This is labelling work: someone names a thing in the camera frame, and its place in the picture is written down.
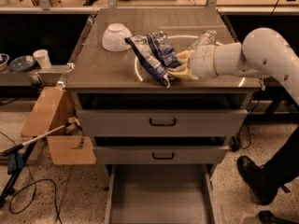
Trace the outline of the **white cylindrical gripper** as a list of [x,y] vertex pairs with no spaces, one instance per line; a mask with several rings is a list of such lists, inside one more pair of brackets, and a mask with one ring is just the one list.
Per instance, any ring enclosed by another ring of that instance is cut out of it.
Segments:
[[176,54],[176,57],[182,64],[176,68],[168,67],[167,73],[173,77],[188,80],[207,80],[217,76],[214,68],[215,45],[199,46],[194,51],[183,50]]

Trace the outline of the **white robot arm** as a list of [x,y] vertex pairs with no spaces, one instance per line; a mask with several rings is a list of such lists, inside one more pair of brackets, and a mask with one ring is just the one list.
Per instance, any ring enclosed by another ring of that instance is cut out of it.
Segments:
[[242,43],[201,45],[182,51],[177,58],[181,66],[167,69],[174,77],[199,80],[219,76],[272,77],[299,105],[299,57],[273,29],[255,29]]

